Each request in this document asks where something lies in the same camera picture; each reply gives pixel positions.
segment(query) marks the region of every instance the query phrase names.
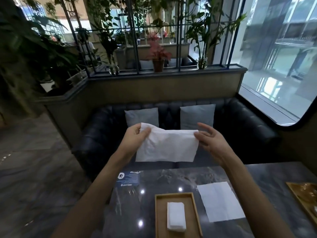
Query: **sofa armrest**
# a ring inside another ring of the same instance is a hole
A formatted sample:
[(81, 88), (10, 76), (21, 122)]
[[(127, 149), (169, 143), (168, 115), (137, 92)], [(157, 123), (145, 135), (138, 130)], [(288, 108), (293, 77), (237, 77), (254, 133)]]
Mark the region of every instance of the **sofa armrest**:
[(275, 148), (281, 138), (236, 98), (224, 112), (223, 134), (245, 164), (277, 162)]
[(114, 144), (115, 127), (111, 107), (98, 109), (84, 128), (80, 141), (71, 150), (91, 181), (117, 148)]

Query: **person's left hand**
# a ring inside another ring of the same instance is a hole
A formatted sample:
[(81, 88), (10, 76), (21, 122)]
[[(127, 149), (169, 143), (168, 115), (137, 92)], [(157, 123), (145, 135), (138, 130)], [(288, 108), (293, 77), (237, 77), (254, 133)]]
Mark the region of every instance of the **person's left hand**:
[(124, 156), (124, 165), (129, 163), (132, 156), (151, 132), (151, 128), (149, 127), (142, 132), (140, 132), (140, 128), (141, 123), (129, 127), (117, 149), (117, 152)]

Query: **white logo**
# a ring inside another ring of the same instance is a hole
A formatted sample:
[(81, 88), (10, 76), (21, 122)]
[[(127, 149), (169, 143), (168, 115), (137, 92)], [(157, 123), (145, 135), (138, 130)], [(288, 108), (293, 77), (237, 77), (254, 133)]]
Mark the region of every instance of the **white logo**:
[(124, 177), (124, 173), (120, 173), (119, 176), (118, 176), (118, 179), (121, 180), (123, 177)]

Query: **table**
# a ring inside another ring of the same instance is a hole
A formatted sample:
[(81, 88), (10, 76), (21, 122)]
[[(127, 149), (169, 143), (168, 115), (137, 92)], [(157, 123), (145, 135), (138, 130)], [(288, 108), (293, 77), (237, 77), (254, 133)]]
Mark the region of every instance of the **table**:
[[(297, 238), (317, 237), (317, 229), (289, 191), (286, 181), (315, 182), (317, 177), (301, 162), (246, 165), (262, 192)], [(227, 181), (219, 167), (147, 170), (139, 185), (114, 188), (105, 208), (103, 237), (155, 237), (155, 194), (193, 192), (203, 237), (254, 237), (246, 218), (210, 223), (197, 185)]]

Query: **tray rim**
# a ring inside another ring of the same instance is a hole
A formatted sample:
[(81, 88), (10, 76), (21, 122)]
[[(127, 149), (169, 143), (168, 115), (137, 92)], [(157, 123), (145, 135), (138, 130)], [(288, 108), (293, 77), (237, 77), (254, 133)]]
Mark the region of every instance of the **tray rim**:
[(291, 190), (291, 193), (293, 194), (293, 196), (295, 197), (295, 199), (297, 200), (297, 202), (299, 202), (302, 210), (306, 213), (306, 215), (308, 216), (308, 218), (311, 220), (311, 222), (315, 225), (315, 227), (317, 227), (317, 218), (315, 220), (315, 218), (313, 217), (313, 214), (311, 214), (311, 212), (304, 206), (304, 204), (302, 203), (302, 200), (296, 195), (296, 193), (294, 192), (294, 190), (291, 188), (291, 185), (300, 185), (302, 183), (305, 184), (314, 184), (316, 185), (316, 183), (311, 183), (311, 182), (301, 182), (301, 183), (295, 183), (295, 182), (286, 182), (287, 187)]
[(156, 202), (156, 200), (160, 199), (162, 197), (165, 197), (165, 196), (191, 196), (192, 203), (193, 203), (194, 210), (195, 210), (196, 221), (197, 221), (197, 224), (198, 224), (199, 235), (200, 235), (200, 237), (203, 237), (203, 232), (201, 230), (199, 216), (198, 216), (196, 202), (195, 202), (195, 198), (194, 198), (194, 193), (193, 192), (167, 193), (167, 194), (157, 194), (157, 195), (155, 195), (155, 237), (158, 238), (158, 217), (157, 217), (157, 211), (156, 211), (157, 210), (157, 202)]

